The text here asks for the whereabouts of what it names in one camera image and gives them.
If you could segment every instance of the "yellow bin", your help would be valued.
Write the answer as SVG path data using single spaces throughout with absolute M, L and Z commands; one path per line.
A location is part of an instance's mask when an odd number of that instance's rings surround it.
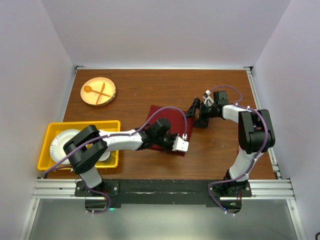
M 40 171 L 45 171 L 56 162 L 50 157 L 50 145 L 53 139 L 61 132 L 68 129 L 78 129 L 82 130 L 88 125 L 95 125 L 99 130 L 105 130 L 110 132 L 120 131 L 120 121 L 74 121 L 74 122 L 52 122 L 49 124 L 46 134 L 44 137 L 44 143 L 42 145 L 42 150 L 38 162 L 38 169 Z M 118 166 L 119 151 L 112 151 L 110 157 L 106 161 L 98 161 L 95 164 L 97 169 L 108 169 L 116 168 Z

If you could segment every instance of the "dark red towel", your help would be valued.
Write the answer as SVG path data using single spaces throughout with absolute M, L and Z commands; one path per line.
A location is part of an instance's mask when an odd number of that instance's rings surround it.
M 150 107 L 150 111 L 148 114 L 148 118 L 151 117 L 151 115 L 159 110 L 161 107 L 160 106 L 155 106 L 155 105 L 151 105 Z M 175 110 L 175 109 L 165 109 L 161 112 L 159 112 L 156 116 L 153 117 L 153 119 L 150 120 L 149 124 L 153 124 L 157 119 L 159 118 L 166 118 L 171 122 L 171 133 L 176 133 L 179 134 L 180 137 L 182 137 L 182 135 L 184 134 L 185 131 L 185 120 L 181 114 L 181 112 Z M 191 137 L 191 133 L 192 133 L 192 128 L 194 125 L 194 119 L 193 118 L 187 118 L 187 123 L 188 123 L 188 127 L 187 127 L 187 136 L 188 139 L 187 141 L 190 141 L 190 137 Z M 157 146 L 157 145 L 153 145 L 152 148 L 150 148 L 151 150 L 156 150 L 156 151 L 162 151 L 162 147 Z M 174 155 L 179 155 L 184 157 L 185 153 L 184 152 L 179 152 L 179 151 L 168 151 L 167 153 L 170 154 L 174 154 Z

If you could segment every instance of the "brown tabletop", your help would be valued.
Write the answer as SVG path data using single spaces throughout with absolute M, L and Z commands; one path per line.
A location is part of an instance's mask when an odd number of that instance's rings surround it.
M 82 101 L 82 85 L 96 77 L 111 79 L 117 87 L 115 99 L 105 106 Z M 175 106 L 186 111 L 195 97 L 217 85 L 231 85 L 243 94 L 241 105 L 255 107 L 245 70 L 78 70 L 64 115 L 64 122 L 120 120 L 121 130 L 140 127 L 150 105 Z M 232 103 L 237 92 L 227 89 Z M 118 179 L 221 179 L 237 157 L 238 125 L 220 118 L 210 119 L 208 128 L 193 128 L 185 157 L 154 150 L 122 150 L 117 168 L 100 169 L 103 178 Z M 68 170 L 52 172 L 49 178 L 77 178 Z M 262 156 L 251 179 L 275 179 L 268 154 Z

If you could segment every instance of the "white backdrop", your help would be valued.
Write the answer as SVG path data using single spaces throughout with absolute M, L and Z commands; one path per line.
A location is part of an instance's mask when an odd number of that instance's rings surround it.
M 0 1 L 0 239 L 19 238 L 50 122 L 61 121 L 73 65 L 40 0 Z
M 289 0 L 42 0 L 75 65 L 253 66 Z
M 292 0 L 253 68 L 280 171 L 292 180 L 310 240 L 320 232 L 319 22 L 319 1 Z

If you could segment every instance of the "red object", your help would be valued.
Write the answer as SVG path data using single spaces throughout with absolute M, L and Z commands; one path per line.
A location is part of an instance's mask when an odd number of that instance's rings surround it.
M 150 118 L 151 115 L 159 109 L 161 109 L 160 106 L 151 105 L 148 117 L 146 119 Z M 170 109 L 170 108 L 162 110 L 157 115 L 155 115 L 153 117 L 153 119 L 150 120 L 149 124 L 153 124 L 157 119 L 162 118 L 162 117 L 168 119 L 171 122 L 170 132 L 175 133 L 175 134 L 179 134 L 179 136 L 182 137 L 182 135 L 184 134 L 184 131 L 185 131 L 185 120 L 184 120 L 181 112 L 179 112 L 175 109 Z M 187 141 L 189 142 L 190 137 L 191 137 L 191 133 L 192 133 L 192 129 L 193 129 L 193 125 L 194 125 L 194 118 L 187 118 L 187 123 L 188 123 L 188 127 L 187 127 L 188 139 L 187 139 Z M 162 147 L 157 146 L 157 145 L 153 145 L 152 148 L 149 148 L 149 149 L 156 150 L 159 152 L 163 151 Z M 166 153 L 178 155 L 178 156 L 182 156 L 182 157 L 185 156 L 184 152 L 179 152 L 179 151 L 167 151 Z

